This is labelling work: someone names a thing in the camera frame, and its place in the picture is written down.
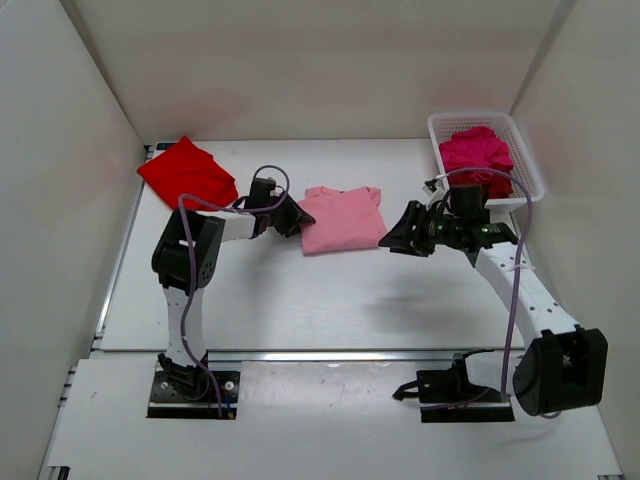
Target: magenta cloth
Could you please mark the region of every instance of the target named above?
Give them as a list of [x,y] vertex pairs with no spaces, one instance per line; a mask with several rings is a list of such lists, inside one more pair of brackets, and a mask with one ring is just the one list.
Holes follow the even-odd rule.
[[340,192],[327,187],[306,191],[298,202],[316,223],[302,225],[302,253],[340,252],[375,248],[387,234],[378,211],[380,189],[361,187]]
[[[454,133],[451,140],[440,144],[440,155],[447,172],[465,167],[489,167],[511,173],[513,160],[509,146],[496,137],[489,127],[473,127]],[[513,193],[511,182],[491,173],[461,173],[449,177],[450,185],[487,184],[489,198],[508,198]]]

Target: stacked red fabric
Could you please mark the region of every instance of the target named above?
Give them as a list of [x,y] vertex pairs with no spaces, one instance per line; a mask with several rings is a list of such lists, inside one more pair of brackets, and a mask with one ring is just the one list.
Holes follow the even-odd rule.
[[[488,167],[510,174],[513,169],[509,146],[489,127],[473,127],[453,134],[450,141],[440,144],[440,155],[447,172],[465,167]],[[508,179],[488,172],[459,173],[448,180],[450,185],[487,185],[489,198],[508,198],[513,193]]]
[[[138,168],[138,174],[172,209],[178,208],[178,197],[183,193],[221,207],[238,198],[235,178],[187,137]],[[190,210],[214,210],[188,199],[184,205]]]

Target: laundry basket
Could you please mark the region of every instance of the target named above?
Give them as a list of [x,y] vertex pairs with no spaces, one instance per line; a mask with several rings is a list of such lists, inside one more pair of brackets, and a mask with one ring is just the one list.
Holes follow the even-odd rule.
[[[511,175],[524,184],[531,194],[531,199],[536,202],[544,196],[544,187],[538,169],[510,115],[499,112],[438,113],[431,115],[427,123],[440,173],[445,173],[440,144],[451,140],[454,133],[485,126],[491,128],[498,138],[509,145],[509,154],[513,160]],[[449,189],[449,182],[446,179],[444,186],[447,190]],[[513,193],[509,198],[490,199],[487,201],[487,208],[496,213],[508,213],[526,203],[522,190],[513,184]]]

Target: red cloth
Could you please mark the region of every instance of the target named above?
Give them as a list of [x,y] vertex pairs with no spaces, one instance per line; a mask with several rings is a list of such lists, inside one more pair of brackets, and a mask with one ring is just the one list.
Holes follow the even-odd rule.
[[[447,172],[464,167],[489,167],[510,174],[513,169],[509,146],[489,127],[473,127],[453,134],[450,141],[440,144],[440,155]],[[508,198],[513,193],[508,179],[488,172],[460,173],[448,180],[450,185],[487,184],[489,198]]]
[[[221,207],[238,198],[235,178],[187,137],[138,168],[138,174],[172,209],[178,208],[178,197],[183,193]],[[184,205],[190,210],[214,210],[189,199]]]

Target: clothing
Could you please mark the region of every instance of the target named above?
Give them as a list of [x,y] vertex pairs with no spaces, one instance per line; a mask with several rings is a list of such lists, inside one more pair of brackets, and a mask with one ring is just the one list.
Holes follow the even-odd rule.
[[[178,208],[178,197],[183,193],[221,207],[238,198],[235,178],[187,137],[138,168],[138,174],[171,209]],[[184,205],[190,210],[213,210],[189,199]]]
[[377,248],[387,234],[378,211],[380,199],[380,189],[372,187],[347,192],[327,187],[308,189],[298,203],[316,223],[302,225],[302,252],[311,255]]
[[[465,167],[489,167],[510,174],[513,169],[509,146],[489,127],[473,127],[453,134],[450,141],[440,144],[440,155],[447,172]],[[513,193],[508,179],[491,173],[460,173],[448,180],[450,185],[487,185],[489,198],[508,198]]]

